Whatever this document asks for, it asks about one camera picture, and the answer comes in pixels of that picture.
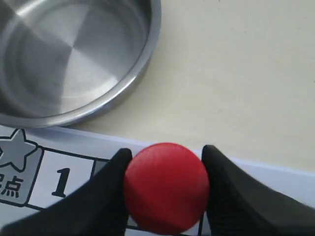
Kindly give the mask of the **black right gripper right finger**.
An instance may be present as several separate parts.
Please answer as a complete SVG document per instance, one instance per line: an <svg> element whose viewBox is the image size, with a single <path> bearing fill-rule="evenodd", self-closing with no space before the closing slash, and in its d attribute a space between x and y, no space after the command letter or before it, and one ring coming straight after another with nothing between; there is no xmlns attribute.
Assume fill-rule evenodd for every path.
<svg viewBox="0 0 315 236"><path fill-rule="evenodd" d="M315 209L247 174L219 149L201 160L210 183L207 217L214 236L313 236Z"/></svg>

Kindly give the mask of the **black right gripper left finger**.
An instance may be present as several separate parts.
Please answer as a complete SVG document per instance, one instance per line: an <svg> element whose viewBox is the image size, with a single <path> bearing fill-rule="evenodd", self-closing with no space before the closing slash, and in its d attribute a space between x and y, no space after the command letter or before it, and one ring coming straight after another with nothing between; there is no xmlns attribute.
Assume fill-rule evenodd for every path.
<svg viewBox="0 0 315 236"><path fill-rule="evenodd" d="M123 236L123 179L132 160L122 148L87 183L56 204L2 227L2 236Z"/></svg>

